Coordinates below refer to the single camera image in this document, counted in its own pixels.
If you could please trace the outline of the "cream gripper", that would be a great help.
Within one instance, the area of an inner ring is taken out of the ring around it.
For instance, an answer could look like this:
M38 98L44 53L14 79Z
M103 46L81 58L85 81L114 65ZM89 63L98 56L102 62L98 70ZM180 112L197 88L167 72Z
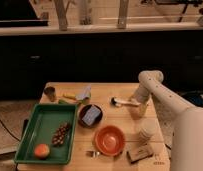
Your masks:
M135 99L131 100L132 106L129 108L130 114L133 119L139 119L146 113L148 104L137 102Z

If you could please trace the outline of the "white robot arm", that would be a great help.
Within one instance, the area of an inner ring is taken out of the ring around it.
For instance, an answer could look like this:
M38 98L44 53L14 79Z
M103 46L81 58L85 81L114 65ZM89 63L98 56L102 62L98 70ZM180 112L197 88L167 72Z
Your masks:
M159 70L140 72L134 99L145 104L153 94L176 114L170 171L203 171L203 108L164 86L163 79L164 75Z

